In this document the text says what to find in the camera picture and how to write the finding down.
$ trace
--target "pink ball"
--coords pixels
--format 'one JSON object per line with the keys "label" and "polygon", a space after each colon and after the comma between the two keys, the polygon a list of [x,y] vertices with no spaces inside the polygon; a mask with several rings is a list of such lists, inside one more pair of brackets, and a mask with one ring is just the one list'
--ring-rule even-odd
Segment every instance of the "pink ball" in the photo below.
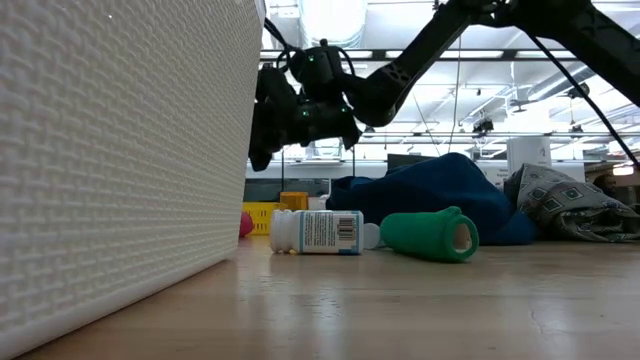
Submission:
{"label": "pink ball", "polygon": [[251,219],[251,215],[243,211],[240,217],[240,237],[249,235],[251,231],[253,231],[253,219]]}

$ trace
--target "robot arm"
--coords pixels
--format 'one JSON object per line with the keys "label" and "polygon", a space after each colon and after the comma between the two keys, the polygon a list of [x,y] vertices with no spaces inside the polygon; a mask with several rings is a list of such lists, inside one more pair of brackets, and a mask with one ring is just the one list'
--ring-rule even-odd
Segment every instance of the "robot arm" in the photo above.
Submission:
{"label": "robot arm", "polygon": [[298,95],[280,69],[260,70],[249,150],[254,170],[264,170],[287,144],[342,137],[349,149],[360,137],[354,116],[372,127],[389,124],[416,81],[473,24],[516,26],[556,40],[640,106],[640,41],[590,0],[449,0],[397,59],[366,79],[344,73],[344,51],[326,41],[296,51],[288,64],[302,85]]}

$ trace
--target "yellow crate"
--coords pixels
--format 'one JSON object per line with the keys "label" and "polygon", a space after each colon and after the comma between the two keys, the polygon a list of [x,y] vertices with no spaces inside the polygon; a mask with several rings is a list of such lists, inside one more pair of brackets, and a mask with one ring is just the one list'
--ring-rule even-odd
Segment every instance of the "yellow crate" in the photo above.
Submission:
{"label": "yellow crate", "polygon": [[253,220],[253,231],[250,235],[269,235],[273,210],[281,210],[284,208],[286,207],[280,203],[242,203],[242,211],[249,213],[251,220]]}
{"label": "yellow crate", "polygon": [[280,203],[291,211],[309,210],[309,194],[305,192],[281,192]]}

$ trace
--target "pill bottle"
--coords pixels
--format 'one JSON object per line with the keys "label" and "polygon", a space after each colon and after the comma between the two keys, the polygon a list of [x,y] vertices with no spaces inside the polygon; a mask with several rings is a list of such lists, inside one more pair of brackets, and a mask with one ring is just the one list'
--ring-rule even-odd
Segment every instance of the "pill bottle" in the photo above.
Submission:
{"label": "pill bottle", "polygon": [[276,210],[270,228],[276,253],[358,255],[364,247],[364,217],[359,211]]}

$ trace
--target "desk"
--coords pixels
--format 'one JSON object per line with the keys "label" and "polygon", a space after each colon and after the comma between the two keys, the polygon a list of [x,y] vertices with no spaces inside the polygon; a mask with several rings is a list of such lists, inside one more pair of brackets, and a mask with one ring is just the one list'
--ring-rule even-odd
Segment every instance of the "desk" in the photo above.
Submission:
{"label": "desk", "polygon": [[22,359],[637,359],[640,246],[481,248],[470,264],[390,251],[237,259]]}

